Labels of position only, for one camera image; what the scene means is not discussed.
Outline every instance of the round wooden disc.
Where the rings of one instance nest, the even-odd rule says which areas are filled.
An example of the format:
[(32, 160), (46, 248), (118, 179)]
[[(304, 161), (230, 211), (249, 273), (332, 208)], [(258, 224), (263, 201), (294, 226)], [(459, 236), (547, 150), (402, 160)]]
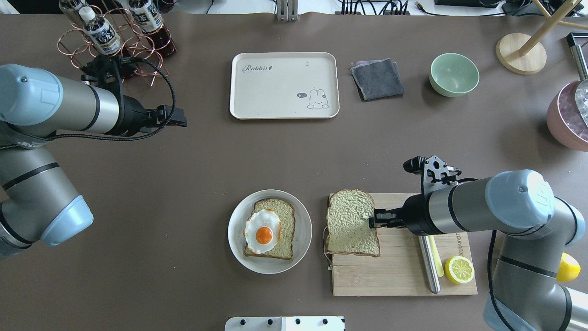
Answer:
[(536, 74), (547, 62), (547, 53), (541, 43), (537, 43), (524, 56), (520, 56), (518, 50), (531, 38), (526, 34), (509, 34), (498, 40), (496, 44), (496, 56), (508, 70), (521, 75)]

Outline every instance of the green bowl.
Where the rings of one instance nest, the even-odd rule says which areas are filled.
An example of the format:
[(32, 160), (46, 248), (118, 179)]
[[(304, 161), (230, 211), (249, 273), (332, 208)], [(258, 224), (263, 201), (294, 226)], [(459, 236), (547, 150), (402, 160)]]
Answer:
[(445, 97), (461, 97), (476, 88), (480, 73), (472, 60), (461, 54), (445, 53), (431, 63), (431, 86)]

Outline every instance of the gray cloth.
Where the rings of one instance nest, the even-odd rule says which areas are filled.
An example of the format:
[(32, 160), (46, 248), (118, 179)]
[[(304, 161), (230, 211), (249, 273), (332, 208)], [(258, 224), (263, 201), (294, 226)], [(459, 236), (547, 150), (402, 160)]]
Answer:
[(398, 64), (389, 58), (371, 61), (359, 61), (351, 68), (365, 101), (391, 95), (403, 94), (405, 88), (400, 81)]

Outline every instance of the white bottle cap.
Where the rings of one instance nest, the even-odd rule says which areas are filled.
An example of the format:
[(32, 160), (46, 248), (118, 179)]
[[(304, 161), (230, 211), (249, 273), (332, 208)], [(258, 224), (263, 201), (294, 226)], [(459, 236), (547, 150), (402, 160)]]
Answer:
[(79, 16), (84, 20), (84, 22), (88, 22), (96, 17), (96, 13), (92, 7), (86, 6), (79, 9)]

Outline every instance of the lemon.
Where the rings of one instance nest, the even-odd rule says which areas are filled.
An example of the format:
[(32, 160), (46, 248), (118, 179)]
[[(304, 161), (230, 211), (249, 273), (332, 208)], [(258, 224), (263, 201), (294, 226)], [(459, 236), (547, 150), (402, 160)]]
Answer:
[(562, 253), (562, 260), (557, 271), (558, 282), (569, 282), (580, 274), (580, 264), (571, 255)]
[(445, 276), (456, 284), (469, 283), (474, 279), (474, 265), (463, 256), (450, 257), (445, 262)]

